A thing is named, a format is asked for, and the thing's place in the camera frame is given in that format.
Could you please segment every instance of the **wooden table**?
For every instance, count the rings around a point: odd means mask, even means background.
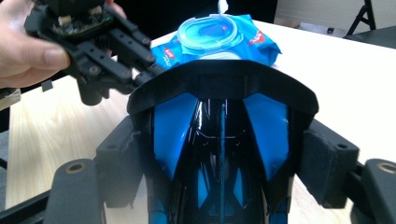
[[[318,35],[273,24],[258,27],[279,45],[274,68],[300,80],[318,97],[316,119],[361,148],[360,161],[396,161],[396,50]],[[172,35],[154,41],[166,42]],[[6,207],[50,189],[55,170],[67,161],[94,157],[96,147],[127,115],[127,96],[115,91],[96,106],[85,106],[75,80],[22,95],[11,107]],[[145,204],[144,188],[138,193]],[[147,207],[107,211],[109,223],[145,223]],[[296,179],[290,223],[350,223],[346,209],[318,206]]]

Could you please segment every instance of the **white wall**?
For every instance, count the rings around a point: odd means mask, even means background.
[[[396,25],[396,0],[372,0],[377,28]],[[278,0],[276,16],[348,30],[364,0]],[[368,31],[361,22],[356,32]]]

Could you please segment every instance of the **blue plastic lid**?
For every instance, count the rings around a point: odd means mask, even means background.
[[[223,49],[237,35],[237,27],[228,16],[212,14],[184,21],[177,30],[180,43],[189,49]]]

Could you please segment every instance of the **human hand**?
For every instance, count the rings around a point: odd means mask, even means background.
[[[126,18],[114,0],[106,2]],[[30,0],[0,4],[0,89],[34,85],[70,64],[62,47],[26,34],[23,25],[33,6]]]

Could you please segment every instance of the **wet wipes package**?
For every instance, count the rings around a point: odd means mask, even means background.
[[[168,43],[151,51],[165,69],[199,59],[244,59],[271,66],[280,53],[249,15],[224,14],[183,22]]]

